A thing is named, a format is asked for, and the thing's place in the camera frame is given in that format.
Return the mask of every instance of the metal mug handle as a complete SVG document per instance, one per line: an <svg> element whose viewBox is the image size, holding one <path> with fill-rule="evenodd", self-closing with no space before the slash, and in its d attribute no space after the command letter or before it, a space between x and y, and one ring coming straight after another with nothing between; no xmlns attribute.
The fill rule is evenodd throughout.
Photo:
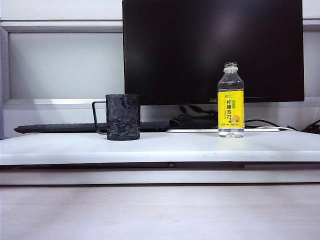
<svg viewBox="0 0 320 240"><path fill-rule="evenodd" d="M100 130L98 129L97 113L96 113L96 106L95 106L95 104L103 104L103 103L107 104L106 101L94 101L94 102L92 103L92 111L93 111L93 119L94 119L95 131L96 131L98 134L106 135L106 134L107 134L106 132L100 131Z"/></svg>

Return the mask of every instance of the plastic bottle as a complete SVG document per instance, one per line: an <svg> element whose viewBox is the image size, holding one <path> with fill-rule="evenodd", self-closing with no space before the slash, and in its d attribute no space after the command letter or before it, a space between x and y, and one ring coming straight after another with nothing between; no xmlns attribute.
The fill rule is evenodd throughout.
<svg viewBox="0 0 320 240"><path fill-rule="evenodd" d="M223 138L241 138L245 129L244 82L238 64L227 62L218 83L218 134Z"/></svg>

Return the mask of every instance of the black monitor screen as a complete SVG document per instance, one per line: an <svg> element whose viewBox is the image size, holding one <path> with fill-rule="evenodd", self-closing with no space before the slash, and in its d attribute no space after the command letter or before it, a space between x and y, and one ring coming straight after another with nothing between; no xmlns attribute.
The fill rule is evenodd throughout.
<svg viewBox="0 0 320 240"><path fill-rule="evenodd" d="M209 104L225 62L246 102L304 100L302 0L124 0L125 93Z"/></svg>

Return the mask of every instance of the keyboard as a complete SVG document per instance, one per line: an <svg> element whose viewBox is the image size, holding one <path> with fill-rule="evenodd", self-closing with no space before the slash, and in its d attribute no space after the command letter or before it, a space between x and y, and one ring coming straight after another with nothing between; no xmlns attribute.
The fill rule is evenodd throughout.
<svg viewBox="0 0 320 240"><path fill-rule="evenodd" d="M102 132L107 131L105 123L98 123ZM140 131L143 132L165 132L169 128L168 121L142 121ZM95 133L94 123L62 123L62 124L36 124L22 125L14 129L17 133Z"/></svg>

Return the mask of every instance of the cable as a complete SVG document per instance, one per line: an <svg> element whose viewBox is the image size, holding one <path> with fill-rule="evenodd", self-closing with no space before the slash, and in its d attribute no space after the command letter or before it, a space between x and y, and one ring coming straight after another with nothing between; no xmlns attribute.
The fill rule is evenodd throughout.
<svg viewBox="0 0 320 240"><path fill-rule="evenodd" d="M192 116L192 115L190 115L189 113L188 113L188 111L187 111L187 109L183 106L183 105L179 105L179 108L180 108L180 110L181 110L181 112L183 112L183 114L184 115L187 115L188 117L190 117L190 118L193 118L193 119L200 119L200 118L203 118L203 116ZM194 110L194 109L196 109L196 110L194 110L195 112L197 112L197 113L204 113L204 114L209 114L209 116L210 117L212 117L212 118L217 118L217 114L218 113L216 113L215 111L213 111L213 110L210 110L210 111L202 111L202 109L200 108L200 107L198 107L198 106L192 106L192 107L190 107L192 110Z"/></svg>
<svg viewBox="0 0 320 240"><path fill-rule="evenodd" d="M274 127L280 128L279 125L277 125L277 124L275 124L275 123L273 123L273 122L271 122L271 121L262 120L262 119L251 119L251 120L246 120L246 121L244 121L244 122L245 122L245 123L261 122L261 123L270 124L270 125L272 125L272 126L274 126Z"/></svg>
<svg viewBox="0 0 320 240"><path fill-rule="evenodd" d="M298 130L297 130L297 129L295 129L293 126L288 125L288 126L287 126L287 128L292 129L292 130L295 130L295 131L297 131L297 132L298 132Z"/></svg>
<svg viewBox="0 0 320 240"><path fill-rule="evenodd" d="M188 103L187 106L197 113L209 114L209 116L213 118L216 118L218 116L218 112L214 110L206 111L203 110L201 107L191 105L190 103Z"/></svg>
<svg viewBox="0 0 320 240"><path fill-rule="evenodd" d="M314 123L310 124L309 126L307 126L305 129L302 130L302 132L308 130L309 128L311 128L312 126L316 125L317 123L320 123L320 119L318 121L315 121Z"/></svg>

